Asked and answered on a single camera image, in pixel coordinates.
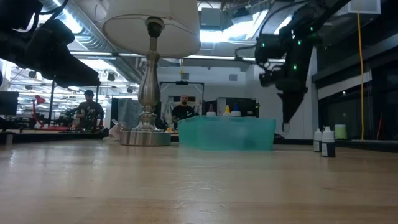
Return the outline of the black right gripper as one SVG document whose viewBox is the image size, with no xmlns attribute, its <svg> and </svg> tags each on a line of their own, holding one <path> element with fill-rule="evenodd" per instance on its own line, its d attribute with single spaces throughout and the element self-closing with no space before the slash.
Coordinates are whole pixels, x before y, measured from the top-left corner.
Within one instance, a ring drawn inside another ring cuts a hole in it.
<svg viewBox="0 0 398 224">
<path fill-rule="evenodd" d="M 289 123 L 307 93 L 306 81 L 313 48 L 313 32 L 299 35 L 261 34 L 255 46 L 261 86 L 275 85 L 282 93 L 283 123 Z"/>
</svg>

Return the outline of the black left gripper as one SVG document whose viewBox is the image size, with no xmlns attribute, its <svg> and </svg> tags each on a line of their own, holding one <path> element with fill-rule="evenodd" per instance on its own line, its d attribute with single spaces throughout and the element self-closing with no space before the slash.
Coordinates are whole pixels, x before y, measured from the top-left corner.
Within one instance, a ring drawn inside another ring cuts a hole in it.
<svg viewBox="0 0 398 224">
<path fill-rule="evenodd" d="M 67 49 L 74 40 L 72 31 L 59 19 L 47 20 L 33 33 L 1 28 L 1 58 L 40 71 L 63 88 L 100 85 L 98 72 Z"/>
</svg>

